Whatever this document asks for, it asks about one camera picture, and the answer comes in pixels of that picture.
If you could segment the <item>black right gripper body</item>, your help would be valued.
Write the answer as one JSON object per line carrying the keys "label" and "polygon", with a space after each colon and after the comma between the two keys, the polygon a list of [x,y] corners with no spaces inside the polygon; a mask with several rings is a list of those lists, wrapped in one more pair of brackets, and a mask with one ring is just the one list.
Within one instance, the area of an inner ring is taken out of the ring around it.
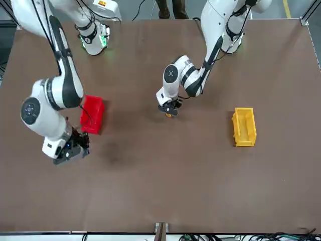
{"label": "black right gripper body", "polygon": [[73,141],[68,141],[64,147],[58,147],[57,154],[57,158],[53,159],[54,165],[83,158],[84,149],[80,145],[74,144]]}

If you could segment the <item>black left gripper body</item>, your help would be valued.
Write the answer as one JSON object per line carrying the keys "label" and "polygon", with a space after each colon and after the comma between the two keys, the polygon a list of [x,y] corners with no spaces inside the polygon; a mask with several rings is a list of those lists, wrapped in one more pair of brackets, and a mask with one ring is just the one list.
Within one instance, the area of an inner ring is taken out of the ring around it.
{"label": "black left gripper body", "polygon": [[164,103],[163,105],[158,105],[158,110],[163,113],[178,113],[177,101],[171,101]]}

